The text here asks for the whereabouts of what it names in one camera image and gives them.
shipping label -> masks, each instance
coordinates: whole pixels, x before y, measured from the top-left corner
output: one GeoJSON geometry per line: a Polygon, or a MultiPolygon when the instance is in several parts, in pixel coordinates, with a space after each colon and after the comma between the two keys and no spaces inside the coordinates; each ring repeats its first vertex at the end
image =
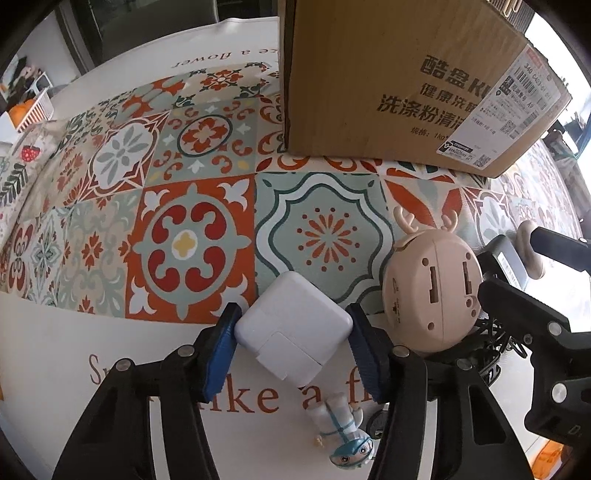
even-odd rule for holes
{"type": "Polygon", "coordinates": [[[552,74],[530,46],[437,153],[486,168],[560,99],[552,74]]]}

barcode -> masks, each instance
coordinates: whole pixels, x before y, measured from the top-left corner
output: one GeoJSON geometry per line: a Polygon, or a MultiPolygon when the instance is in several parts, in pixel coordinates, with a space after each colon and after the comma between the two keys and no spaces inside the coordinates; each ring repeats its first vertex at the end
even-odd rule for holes
{"type": "Polygon", "coordinates": [[[491,161],[490,157],[487,157],[486,155],[481,155],[480,158],[474,162],[474,166],[476,168],[482,168],[485,165],[487,165],[488,162],[490,162],[490,161],[491,161]]]}
{"type": "Polygon", "coordinates": [[[535,83],[530,80],[527,74],[521,69],[521,67],[517,68],[515,72],[515,76],[517,80],[519,80],[520,84],[523,85],[523,88],[527,90],[530,95],[533,95],[534,92],[537,92],[535,88],[535,83]]]}
{"type": "Polygon", "coordinates": [[[501,132],[509,135],[516,126],[511,120],[507,120],[507,123],[501,128],[501,132]]]}
{"type": "Polygon", "coordinates": [[[515,130],[513,130],[513,133],[509,135],[509,137],[511,137],[513,140],[516,139],[519,135],[521,135],[523,130],[533,123],[536,118],[538,118],[538,112],[534,110],[531,112],[528,118],[523,120],[523,122],[515,130]]]}

white basket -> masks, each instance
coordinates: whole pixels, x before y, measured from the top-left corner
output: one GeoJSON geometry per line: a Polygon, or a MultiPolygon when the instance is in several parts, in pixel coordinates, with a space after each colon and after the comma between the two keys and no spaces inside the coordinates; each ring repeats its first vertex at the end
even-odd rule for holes
{"type": "Polygon", "coordinates": [[[35,103],[24,116],[21,123],[18,124],[17,133],[23,133],[29,125],[50,120],[52,116],[53,105],[47,94],[47,89],[44,88],[35,98],[35,103]]]}

cardboard box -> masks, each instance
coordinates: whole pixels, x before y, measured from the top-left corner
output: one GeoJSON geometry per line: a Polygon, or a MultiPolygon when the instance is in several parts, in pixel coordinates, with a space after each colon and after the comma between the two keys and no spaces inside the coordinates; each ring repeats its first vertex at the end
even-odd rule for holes
{"type": "Polygon", "coordinates": [[[497,177],[571,97],[485,0],[282,0],[287,150],[497,177]]]}

deer antler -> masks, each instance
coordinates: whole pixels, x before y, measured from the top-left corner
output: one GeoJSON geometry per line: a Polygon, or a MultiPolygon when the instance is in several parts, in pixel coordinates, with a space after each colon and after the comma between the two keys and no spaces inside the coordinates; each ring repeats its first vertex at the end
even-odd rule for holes
{"type": "Polygon", "coordinates": [[[398,226],[407,235],[410,235],[411,233],[415,233],[418,231],[418,227],[412,225],[413,220],[414,220],[414,215],[412,213],[408,213],[407,215],[404,215],[404,213],[402,211],[402,207],[400,205],[396,205],[396,207],[394,207],[393,215],[394,215],[394,220],[396,220],[396,223],[398,224],[398,226]]]}
{"type": "Polygon", "coordinates": [[[443,220],[443,226],[441,227],[441,229],[453,233],[457,227],[456,211],[452,210],[452,218],[449,218],[447,215],[442,215],[441,219],[443,220]]]}

